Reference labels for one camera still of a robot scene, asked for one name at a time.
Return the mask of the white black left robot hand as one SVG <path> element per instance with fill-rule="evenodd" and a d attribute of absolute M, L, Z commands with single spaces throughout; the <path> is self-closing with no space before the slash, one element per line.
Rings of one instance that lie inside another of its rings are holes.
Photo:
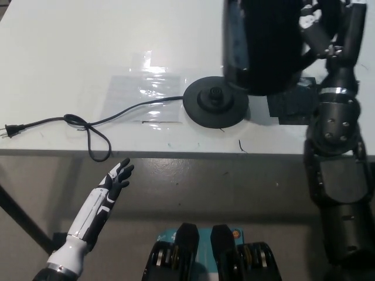
<path fill-rule="evenodd" d="M 107 222 L 121 191 L 129 186 L 134 165 L 126 158 L 116 164 L 92 189 L 76 215 L 68 235 L 87 244 L 87 251 L 92 251 L 98 236 Z"/>

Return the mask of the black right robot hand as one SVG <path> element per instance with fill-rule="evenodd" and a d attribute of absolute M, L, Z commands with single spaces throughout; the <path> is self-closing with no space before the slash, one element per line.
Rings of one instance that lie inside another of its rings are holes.
<path fill-rule="evenodd" d="M 336 39 L 329 37 L 314 15 L 312 1 L 303 1 L 299 29 L 305 43 L 318 59 L 326 60 L 328 75 L 319 93 L 357 95 L 359 86 L 354 73 L 363 40 L 367 1 L 342 1 L 342 22 Z"/>

